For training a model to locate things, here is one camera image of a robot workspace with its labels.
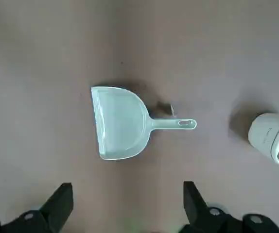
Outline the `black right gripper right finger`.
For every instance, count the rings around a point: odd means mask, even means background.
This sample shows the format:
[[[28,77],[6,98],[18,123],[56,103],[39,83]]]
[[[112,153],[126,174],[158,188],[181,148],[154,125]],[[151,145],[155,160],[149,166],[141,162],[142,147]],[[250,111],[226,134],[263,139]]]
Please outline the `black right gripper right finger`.
[[[182,233],[279,233],[270,218],[260,214],[245,214],[236,219],[215,206],[207,206],[192,181],[183,183],[183,204],[189,221]]]

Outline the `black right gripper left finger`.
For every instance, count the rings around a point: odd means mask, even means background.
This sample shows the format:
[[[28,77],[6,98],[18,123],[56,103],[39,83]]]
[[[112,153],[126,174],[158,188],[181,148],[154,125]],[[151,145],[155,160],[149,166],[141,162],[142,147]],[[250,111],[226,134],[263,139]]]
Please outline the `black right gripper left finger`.
[[[61,184],[40,209],[29,210],[2,225],[0,233],[58,233],[73,211],[73,187]]]

